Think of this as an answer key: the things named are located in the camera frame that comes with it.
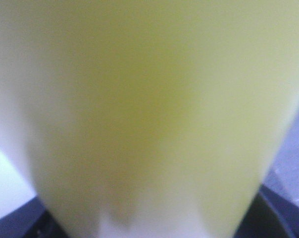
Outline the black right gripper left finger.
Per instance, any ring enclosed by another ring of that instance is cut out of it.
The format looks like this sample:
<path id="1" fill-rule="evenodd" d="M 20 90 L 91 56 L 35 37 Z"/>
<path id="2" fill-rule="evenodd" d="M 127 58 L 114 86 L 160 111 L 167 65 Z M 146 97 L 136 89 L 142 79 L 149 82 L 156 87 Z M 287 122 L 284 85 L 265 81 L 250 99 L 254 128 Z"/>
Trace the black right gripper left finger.
<path id="1" fill-rule="evenodd" d="M 61 238 L 63 229 L 35 197 L 0 219 L 0 238 Z"/>

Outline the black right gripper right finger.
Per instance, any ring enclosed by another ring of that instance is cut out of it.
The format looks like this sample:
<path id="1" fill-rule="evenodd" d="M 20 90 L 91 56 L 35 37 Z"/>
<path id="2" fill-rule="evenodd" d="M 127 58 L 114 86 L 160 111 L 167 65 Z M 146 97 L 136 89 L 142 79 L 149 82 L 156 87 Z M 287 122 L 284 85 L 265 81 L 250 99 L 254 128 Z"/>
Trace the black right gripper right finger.
<path id="1" fill-rule="evenodd" d="M 299 207 L 262 185 L 236 238 L 299 238 Z"/>

